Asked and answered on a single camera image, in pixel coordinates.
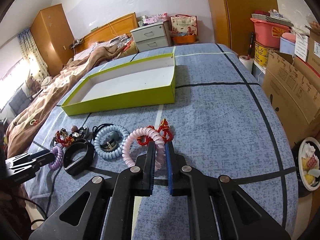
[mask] nightstand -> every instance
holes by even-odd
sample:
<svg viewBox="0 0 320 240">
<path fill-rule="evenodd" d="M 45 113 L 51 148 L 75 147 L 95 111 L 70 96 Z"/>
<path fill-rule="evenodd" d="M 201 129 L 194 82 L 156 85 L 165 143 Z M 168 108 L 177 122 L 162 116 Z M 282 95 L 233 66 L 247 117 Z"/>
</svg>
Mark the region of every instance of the nightstand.
<svg viewBox="0 0 320 240">
<path fill-rule="evenodd" d="M 139 52 L 172 46 L 169 21 L 139 27 L 131 34 Z"/>
</svg>

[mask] drawer handle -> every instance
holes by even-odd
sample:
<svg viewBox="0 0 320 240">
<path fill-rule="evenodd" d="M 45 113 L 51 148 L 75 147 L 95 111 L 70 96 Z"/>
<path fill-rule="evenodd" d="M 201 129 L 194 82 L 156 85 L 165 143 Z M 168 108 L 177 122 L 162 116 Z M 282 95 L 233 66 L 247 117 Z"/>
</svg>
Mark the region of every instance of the drawer handle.
<svg viewBox="0 0 320 240">
<path fill-rule="evenodd" d="M 156 47 L 157 44 L 156 44 L 156 42 L 153 42 L 153 43 L 149 43 L 148 46 L 149 46 L 149 47 Z"/>
<path fill-rule="evenodd" d="M 151 37 L 151 36 L 153 36 L 153 32 L 144 33 L 144 35 L 147 36 L 147 37 Z"/>
</svg>

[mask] patterned curtain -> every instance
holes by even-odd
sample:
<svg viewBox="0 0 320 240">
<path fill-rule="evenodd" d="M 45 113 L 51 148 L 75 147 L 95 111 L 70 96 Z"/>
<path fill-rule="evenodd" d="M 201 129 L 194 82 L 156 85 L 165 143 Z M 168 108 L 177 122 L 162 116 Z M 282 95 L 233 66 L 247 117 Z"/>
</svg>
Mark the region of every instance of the patterned curtain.
<svg viewBox="0 0 320 240">
<path fill-rule="evenodd" d="M 41 57 L 38 47 L 33 39 L 29 28 L 26 28 L 18 34 L 20 49 L 23 59 L 30 65 L 30 74 L 35 80 L 41 82 L 49 75 L 48 66 Z"/>
</svg>

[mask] pink storage bin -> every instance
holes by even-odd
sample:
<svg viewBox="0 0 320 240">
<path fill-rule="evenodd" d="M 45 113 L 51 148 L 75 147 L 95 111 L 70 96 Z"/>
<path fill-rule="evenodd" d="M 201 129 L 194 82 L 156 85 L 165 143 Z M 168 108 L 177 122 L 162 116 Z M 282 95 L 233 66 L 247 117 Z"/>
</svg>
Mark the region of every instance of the pink storage bin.
<svg viewBox="0 0 320 240">
<path fill-rule="evenodd" d="M 250 20 L 254 22 L 256 41 L 266 47 L 279 49 L 282 34 L 290 31 L 288 26 L 282 24 L 271 23 L 254 18 L 251 18 Z"/>
</svg>

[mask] blue plastic bin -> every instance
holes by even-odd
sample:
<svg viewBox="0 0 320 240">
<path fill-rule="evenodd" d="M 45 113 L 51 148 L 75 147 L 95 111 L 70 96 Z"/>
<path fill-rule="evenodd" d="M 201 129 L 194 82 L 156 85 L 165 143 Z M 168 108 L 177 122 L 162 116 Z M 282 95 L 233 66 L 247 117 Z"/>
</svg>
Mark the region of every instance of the blue plastic bin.
<svg viewBox="0 0 320 240">
<path fill-rule="evenodd" d="M 291 54 L 294 56 L 294 47 L 296 46 L 295 43 L 292 41 L 288 41 L 284 38 L 280 38 L 280 52 L 286 53 L 286 54 Z"/>
</svg>

